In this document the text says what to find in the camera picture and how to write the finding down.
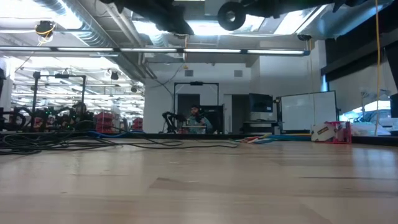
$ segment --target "person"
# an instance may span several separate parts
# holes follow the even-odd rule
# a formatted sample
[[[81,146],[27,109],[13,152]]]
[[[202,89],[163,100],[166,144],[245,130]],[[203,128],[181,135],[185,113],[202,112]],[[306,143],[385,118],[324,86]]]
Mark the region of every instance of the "person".
[[[210,121],[200,114],[200,107],[198,105],[191,106],[191,116],[188,118],[189,126],[206,126],[206,133],[211,133],[213,126]],[[190,134],[201,134],[203,133],[203,128],[191,127],[189,128]]]

